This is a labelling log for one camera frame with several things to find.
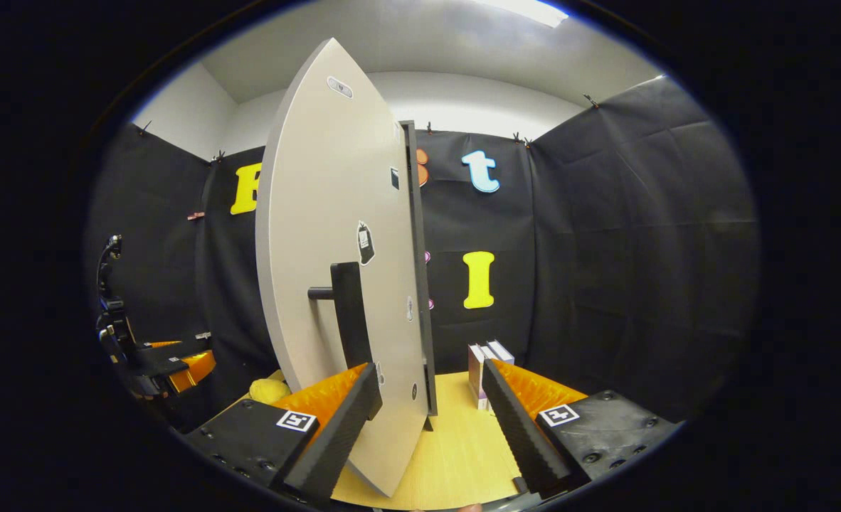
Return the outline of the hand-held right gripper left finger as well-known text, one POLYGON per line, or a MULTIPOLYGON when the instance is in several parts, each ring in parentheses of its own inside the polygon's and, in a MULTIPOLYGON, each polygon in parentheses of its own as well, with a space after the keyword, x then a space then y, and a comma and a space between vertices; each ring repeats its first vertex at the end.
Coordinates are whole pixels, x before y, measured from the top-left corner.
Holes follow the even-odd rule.
POLYGON ((327 502, 366 422, 382 406, 375 363, 271 405, 239 400, 184 438, 216 466, 301 502, 327 502))

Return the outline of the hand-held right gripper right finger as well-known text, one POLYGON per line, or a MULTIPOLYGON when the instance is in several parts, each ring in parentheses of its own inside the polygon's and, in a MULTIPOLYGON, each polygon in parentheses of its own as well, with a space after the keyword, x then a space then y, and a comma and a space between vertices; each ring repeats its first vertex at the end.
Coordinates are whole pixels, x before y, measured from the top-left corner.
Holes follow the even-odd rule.
POLYGON ((483 363, 482 388, 522 479, 541 498, 611 479, 679 430, 622 393, 584 395, 497 359, 483 363))

